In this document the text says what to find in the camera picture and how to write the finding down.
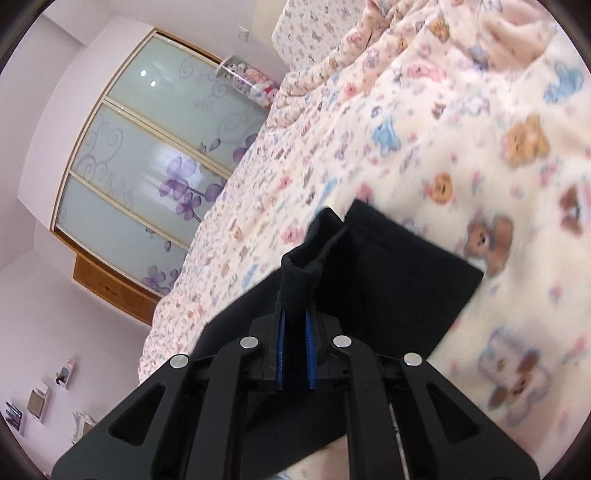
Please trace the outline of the floral bed sheet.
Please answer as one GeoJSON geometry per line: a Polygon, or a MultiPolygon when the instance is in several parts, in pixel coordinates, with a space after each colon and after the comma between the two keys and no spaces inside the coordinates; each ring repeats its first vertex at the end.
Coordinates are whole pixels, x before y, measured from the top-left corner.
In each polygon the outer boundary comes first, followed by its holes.
{"type": "Polygon", "coordinates": [[[349,131],[339,110],[305,108],[263,126],[200,224],[171,292],[156,306],[139,360],[145,381],[166,360],[191,353],[223,308],[280,266],[324,208],[345,215],[349,131]]]}

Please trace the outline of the bear print pillow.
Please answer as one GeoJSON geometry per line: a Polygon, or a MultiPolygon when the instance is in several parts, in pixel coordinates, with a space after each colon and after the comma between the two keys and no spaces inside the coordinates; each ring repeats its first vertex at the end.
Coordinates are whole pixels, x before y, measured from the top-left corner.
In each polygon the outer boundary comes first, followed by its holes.
{"type": "Polygon", "coordinates": [[[361,18],[363,0],[290,0],[280,13],[271,43],[288,70],[318,64],[339,46],[361,18]]]}

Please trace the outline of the wooden door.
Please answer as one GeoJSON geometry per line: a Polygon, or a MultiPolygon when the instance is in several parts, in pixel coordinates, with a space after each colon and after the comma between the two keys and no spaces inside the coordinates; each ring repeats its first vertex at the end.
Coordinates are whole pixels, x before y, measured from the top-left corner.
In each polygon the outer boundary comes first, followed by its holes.
{"type": "Polygon", "coordinates": [[[151,326],[159,296],[99,261],[77,255],[73,280],[121,312],[151,326]]]}

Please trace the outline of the wall socket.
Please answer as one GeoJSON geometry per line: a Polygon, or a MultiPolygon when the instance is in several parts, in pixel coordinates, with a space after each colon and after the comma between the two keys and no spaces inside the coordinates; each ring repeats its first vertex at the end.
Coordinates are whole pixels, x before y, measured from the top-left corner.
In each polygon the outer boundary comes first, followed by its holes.
{"type": "Polygon", "coordinates": [[[239,26],[238,39],[242,42],[246,42],[247,40],[249,40],[249,30],[247,30],[245,27],[239,26]]]}

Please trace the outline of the wall shelf with books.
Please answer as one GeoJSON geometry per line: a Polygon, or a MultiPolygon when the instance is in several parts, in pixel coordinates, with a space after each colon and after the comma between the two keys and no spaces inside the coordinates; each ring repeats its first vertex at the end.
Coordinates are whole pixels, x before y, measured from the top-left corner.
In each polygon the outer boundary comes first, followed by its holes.
{"type": "Polygon", "coordinates": [[[23,433],[25,420],[33,418],[43,423],[45,413],[49,404],[53,385],[63,390],[68,390],[70,378],[76,367],[76,361],[69,358],[56,372],[52,384],[38,382],[30,391],[26,407],[20,409],[13,403],[6,402],[2,411],[3,419],[14,431],[23,433]]]}

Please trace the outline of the glass sliding wardrobe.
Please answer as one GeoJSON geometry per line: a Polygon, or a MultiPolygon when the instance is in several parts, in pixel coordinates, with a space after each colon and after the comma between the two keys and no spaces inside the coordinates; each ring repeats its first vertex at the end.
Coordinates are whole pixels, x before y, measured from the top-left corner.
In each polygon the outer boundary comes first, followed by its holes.
{"type": "Polygon", "coordinates": [[[150,32],[93,107],[59,188],[53,230],[157,296],[269,111],[216,76],[222,60],[150,32]]]}

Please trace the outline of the fleece bear print blanket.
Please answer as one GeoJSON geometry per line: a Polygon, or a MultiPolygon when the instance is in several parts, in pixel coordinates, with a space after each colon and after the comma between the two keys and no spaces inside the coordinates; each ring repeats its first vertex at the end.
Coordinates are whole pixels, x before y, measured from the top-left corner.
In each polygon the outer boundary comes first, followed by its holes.
{"type": "Polygon", "coordinates": [[[370,1],[273,116],[315,106],[342,113],[353,201],[482,270],[433,361],[549,473],[590,411],[578,52],[535,1],[370,1]]]}

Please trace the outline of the plush toy tube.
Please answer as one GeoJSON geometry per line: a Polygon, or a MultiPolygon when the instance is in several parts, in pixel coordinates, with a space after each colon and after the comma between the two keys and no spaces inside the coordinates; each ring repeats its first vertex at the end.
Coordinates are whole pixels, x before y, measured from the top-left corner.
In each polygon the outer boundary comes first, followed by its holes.
{"type": "Polygon", "coordinates": [[[273,105],[280,90],[276,81],[238,56],[229,56],[222,60],[217,67],[216,76],[228,80],[238,93],[266,109],[273,105]]]}

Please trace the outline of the white rack shelf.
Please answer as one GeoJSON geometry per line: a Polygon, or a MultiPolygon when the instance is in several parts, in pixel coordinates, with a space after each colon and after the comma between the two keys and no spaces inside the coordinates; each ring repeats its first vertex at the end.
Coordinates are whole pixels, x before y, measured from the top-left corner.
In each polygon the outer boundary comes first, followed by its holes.
{"type": "Polygon", "coordinates": [[[72,443],[76,444],[84,435],[96,425],[96,421],[87,413],[75,411],[73,414],[75,430],[72,437],[72,443]]]}

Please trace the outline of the black pants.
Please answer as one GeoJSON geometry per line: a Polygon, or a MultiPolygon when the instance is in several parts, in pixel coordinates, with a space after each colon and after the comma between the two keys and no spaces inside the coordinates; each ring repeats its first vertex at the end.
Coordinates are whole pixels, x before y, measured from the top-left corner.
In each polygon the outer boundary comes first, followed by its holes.
{"type": "Polygon", "coordinates": [[[346,400],[311,390],[305,312],[335,317],[343,335],[375,354],[429,356],[482,280],[466,261],[411,233],[362,201],[345,216],[324,209],[279,269],[232,301],[204,328],[193,354],[213,355],[245,337],[256,318],[284,302],[282,390],[249,394],[239,461],[243,479],[267,479],[346,432],[346,400]]]}

